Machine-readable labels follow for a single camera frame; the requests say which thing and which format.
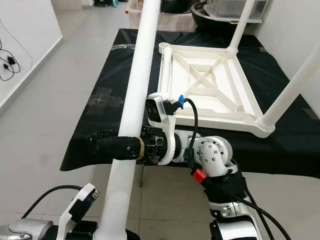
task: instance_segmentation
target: black bowl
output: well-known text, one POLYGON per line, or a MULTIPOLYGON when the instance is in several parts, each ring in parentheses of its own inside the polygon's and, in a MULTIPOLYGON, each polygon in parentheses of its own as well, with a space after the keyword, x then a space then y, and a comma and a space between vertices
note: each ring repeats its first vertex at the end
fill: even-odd
POLYGON ((190 7, 190 0, 162 0, 161 12, 166 14, 182 14, 190 7))
POLYGON ((204 10, 205 1, 195 3, 191 6, 193 20, 199 28, 209 32, 232 33, 235 31, 237 24, 228 21, 216 21, 210 18, 204 10))

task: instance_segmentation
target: black cable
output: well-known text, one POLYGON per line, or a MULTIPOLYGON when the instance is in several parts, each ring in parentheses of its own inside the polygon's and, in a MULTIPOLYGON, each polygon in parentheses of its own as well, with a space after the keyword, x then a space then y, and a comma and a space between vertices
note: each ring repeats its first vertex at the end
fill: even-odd
POLYGON ((11 56, 8 56, 8 57, 12 57, 12 58, 13 58, 13 60, 15 61, 15 64, 17 64, 17 66, 19 67, 19 70, 18 70, 18 71, 14 71, 14 73, 15 73, 15 74, 19 73, 19 72, 21 71, 21 67, 20 67, 20 64, 18 63, 17 59, 14 57, 14 55, 13 55, 11 52, 9 52, 8 50, 0 49, 0 51, 7 52, 8 54, 10 54, 10 55, 11 55, 11 56))
POLYGON ((19 44, 19 46, 25 51, 25 53, 28 55, 28 57, 30 58, 30 67, 28 69, 24 69, 22 66, 22 69, 24 71, 29 71, 32 69, 33 65, 34 65, 34 60, 31 56, 31 54, 28 52, 28 50, 15 38, 15 36, 13 36, 11 34, 11 32, 6 28, 6 26, 4 25, 4 23, 2 22, 1 18, 0 18, 0 25, 3 27, 3 29, 16 41, 17 44, 19 44))
POLYGON ((6 69, 6 70, 8 70, 10 73, 15 73, 14 72, 14 69, 13 69, 13 67, 11 66, 11 65, 8 65, 8 64, 6 64, 6 66, 5 66, 5 64, 3 65, 3 67, 6 69))
POLYGON ((285 237, 286 240, 291 240, 289 234, 286 232, 284 227, 281 226, 281 224, 273 216, 271 216, 268 212, 266 212, 262 208, 258 207, 256 204, 253 204, 249 201, 242 199, 241 197, 238 197, 238 196, 230 196, 230 197, 232 197, 232 198, 236 199, 237 201, 255 209, 258 213, 265 215, 268 219, 270 219, 274 223, 274 225, 276 225, 276 227, 280 230, 280 232, 283 234, 283 236, 285 237))
POLYGON ((10 73, 12 73, 12 75, 9 77, 9 78, 7 78, 7 79, 3 79, 2 77, 1 77, 1 74, 0 74, 0 80, 1 81, 3 81, 3 82, 6 82, 6 81, 9 81, 10 79, 12 79, 13 77, 14 77, 14 75, 15 75, 15 73, 13 72, 13 71, 10 71, 9 69, 7 69, 10 73))
POLYGON ((75 189, 80 191, 82 189, 81 186, 75 186, 75 185, 60 185, 60 186, 55 186, 53 188, 51 188, 50 190, 46 191, 44 194, 42 194, 35 202, 34 204, 32 204, 32 206, 25 212, 25 214, 21 217, 21 219, 25 219, 30 213, 31 211, 37 206, 37 204, 44 199, 48 194, 59 190, 59 189, 75 189))
MULTIPOLYGON (((237 166, 237 168, 240 169, 239 164, 237 163, 237 161, 236 161, 234 158, 232 158, 232 161, 235 163, 235 165, 237 166)), ((251 192, 249 191, 249 188, 248 188, 248 185, 247 185, 247 182, 246 182, 246 181, 244 181, 244 191, 245 191, 245 193, 248 195, 248 197, 250 198, 250 201, 251 201, 254 205, 257 206, 257 203, 256 203, 254 197, 252 196, 251 192)), ((262 224, 263 224, 266 232, 268 233, 268 236, 269 236, 270 240, 275 240, 275 238, 274 238, 274 236, 273 236, 273 234, 272 234, 272 232, 271 232, 271 230, 270 230, 270 228, 269 228, 269 226, 268 226, 268 223, 267 223, 265 217, 263 216, 263 214, 262 214, 261 212, 257 211, 257 213, 258 213, 258 216, 259 216, 260 219, 261 219, 261 222, 262 222, 262 224)))
POLYGON ((188 102, 191 105, 193 114, 194 114, 194 129, 193 129, 193 134, 192 134, 192 138, 189 145, 189 148, 192 149, 194 146, 194 142, 195 142, 197 131, 198 131, 198 111, 195 103, 190 98, 185 98, 184 102, 188 102))

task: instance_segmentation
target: white wall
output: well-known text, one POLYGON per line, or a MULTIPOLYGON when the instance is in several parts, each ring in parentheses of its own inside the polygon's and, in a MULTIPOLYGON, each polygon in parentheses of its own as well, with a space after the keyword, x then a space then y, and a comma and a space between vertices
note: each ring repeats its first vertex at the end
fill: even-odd
MULTIPOLYGON (((319 0, 271 0, 256 37, 291 79, 320 42, 319 0)), ((320 117, 320 71, 302 96, 320 117)))
POLYGON ((81 4, 83 6, 91 6, 92 4, 94 4, 94 0, 81 0, 81 4))
POLYGON ((50 0, 0 0, 2 48, 10 51, 20 63, 21 72, 6 82, 0 81, 0 108, 22 84, 50 50, 61 40, 62 34, 50 0))

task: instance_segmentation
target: plug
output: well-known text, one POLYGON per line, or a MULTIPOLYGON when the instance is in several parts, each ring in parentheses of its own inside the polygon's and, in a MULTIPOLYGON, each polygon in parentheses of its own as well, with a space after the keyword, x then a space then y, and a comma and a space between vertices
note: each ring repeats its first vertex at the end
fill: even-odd
POLYGON ((8 59, 8 63, 9 63, 10 65, 16 64, 16 61, 15 61, 15 59, 14 59, 12 56, 8 56, 7 59, 8 59))
POLYGON ((181 104, 179 101, 176 101, 174 103, 171 103, 169 100, 166 100, 163 102, 163 106, 164 106, 164 110, 165 110, 165 113, 167 115, 174 115, 175 112, 178 110, 178 108, 181 107, 181 104))

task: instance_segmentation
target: blue clip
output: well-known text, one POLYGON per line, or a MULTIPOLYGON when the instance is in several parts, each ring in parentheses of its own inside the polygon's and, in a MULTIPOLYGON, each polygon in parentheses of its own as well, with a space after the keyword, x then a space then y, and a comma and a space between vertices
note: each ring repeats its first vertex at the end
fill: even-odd
POLYGON ((181 104, 181 109, 184 109, 185 97, 183 95, 180 95, 178 101, 181 104))

